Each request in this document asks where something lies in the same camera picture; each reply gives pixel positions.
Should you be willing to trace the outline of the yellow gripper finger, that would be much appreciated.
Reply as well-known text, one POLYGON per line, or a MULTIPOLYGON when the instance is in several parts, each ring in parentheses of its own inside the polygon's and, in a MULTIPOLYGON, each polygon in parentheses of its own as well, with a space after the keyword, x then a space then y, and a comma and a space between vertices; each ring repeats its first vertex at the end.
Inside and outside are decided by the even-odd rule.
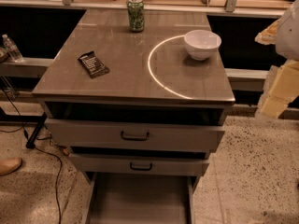
POLYGON ((267 28, 255 36, 255 41, 262 45, 275 45, 280 19, 272 22, 267 28))
POLYGON ((263 84, 258 112, 277 119, 299 96, 299 62, 288 60, 282 66, 272 66, 263 84))

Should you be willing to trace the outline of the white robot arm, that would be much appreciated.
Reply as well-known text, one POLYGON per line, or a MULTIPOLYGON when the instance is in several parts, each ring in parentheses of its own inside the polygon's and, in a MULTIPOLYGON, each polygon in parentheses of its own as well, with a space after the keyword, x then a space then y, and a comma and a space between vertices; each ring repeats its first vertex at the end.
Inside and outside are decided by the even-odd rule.
POLYGON ((274 45, 276 53, 287 59, 280 68, 272 68, 268 73, 269 88, 259 104, 261 114, 277 119, 299 96, 299 0, 280 19, 258 33, 255 41, 274 45))

